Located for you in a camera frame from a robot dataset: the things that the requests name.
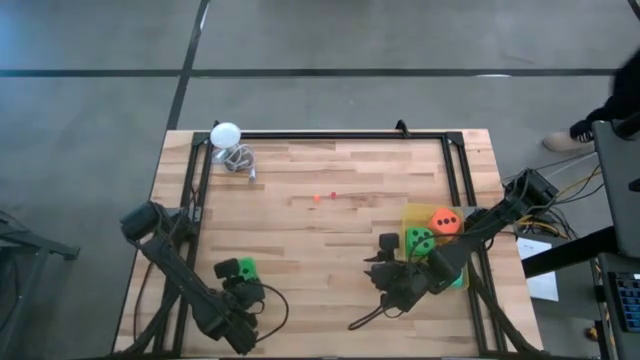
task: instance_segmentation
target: green dice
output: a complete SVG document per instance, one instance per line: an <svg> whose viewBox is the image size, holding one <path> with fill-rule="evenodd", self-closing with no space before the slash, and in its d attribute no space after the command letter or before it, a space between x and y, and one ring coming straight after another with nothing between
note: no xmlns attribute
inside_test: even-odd
<svg viewBox="0 0 640 360"><path fill-rule="evenodd" d="M407 259L409 259L410 254L412 254L413 257L422 257L427 255L434 247L435 240L433 239L433 233L431 230L422 227L407 228L404 247Z"/></svg>
<svg viewBox="0 0 640 360"><path fill-rule="evenodd" d="M245 280L258 279L258 270L256 262L253 258L246 257L238 259L240 271L238 276L242 276Z"/></svg>

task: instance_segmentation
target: orange dice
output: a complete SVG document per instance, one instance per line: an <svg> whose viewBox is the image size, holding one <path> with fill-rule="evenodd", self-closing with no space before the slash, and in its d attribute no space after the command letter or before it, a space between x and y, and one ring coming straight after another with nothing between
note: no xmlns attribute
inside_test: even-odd
<svg viewBox="0 0 640 360"><path fill-rule="evenodd" d="M456 213L449 208L439 208L429 220L427 227L436 234L457 234L460 225L461 221Z"/></svg>

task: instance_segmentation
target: person's foot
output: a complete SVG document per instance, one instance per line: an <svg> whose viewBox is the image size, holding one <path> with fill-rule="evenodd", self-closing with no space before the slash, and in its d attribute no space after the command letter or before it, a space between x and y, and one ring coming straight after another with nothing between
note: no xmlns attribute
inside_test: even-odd
<svg viewBox="0 0 640 360"><path fill-rule="evenodd" d="M568 131L556 132L544 138L542 144L553 152L588 149L593 148L593 135L589 132L574 139Z"/></svg>

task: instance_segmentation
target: metal stand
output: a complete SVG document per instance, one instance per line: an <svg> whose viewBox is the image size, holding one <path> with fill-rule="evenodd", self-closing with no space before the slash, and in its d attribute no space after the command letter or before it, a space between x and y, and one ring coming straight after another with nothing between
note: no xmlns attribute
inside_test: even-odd
<svg viewBox="0 0 640 360"><path fill-rule="evenodd" d="M49 254L62 255L65 260L75 260L80 248L45 239L28 230L16 229L2 221L0 221L0 247L9 248L7 251L34 254L26 281L20 285L20 291L16 294L16 303L8 315L3 333L0 334L0 359L11 359L16 338L24 327L29 306L33 300L33 292L42 276Z"/></svg>

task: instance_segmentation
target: black pants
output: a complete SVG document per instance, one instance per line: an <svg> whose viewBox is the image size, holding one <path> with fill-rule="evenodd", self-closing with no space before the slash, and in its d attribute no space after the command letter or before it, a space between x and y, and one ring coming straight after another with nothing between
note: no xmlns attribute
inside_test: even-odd
<svg viewBox="0 0 640 360"><path fill-rule="evenodd" d="M569 132L572 138L591 132L591 123L597 120L626 119L640 111L640 49L615 72L611 97L592 111L584 120L575 123Z"/></svg>

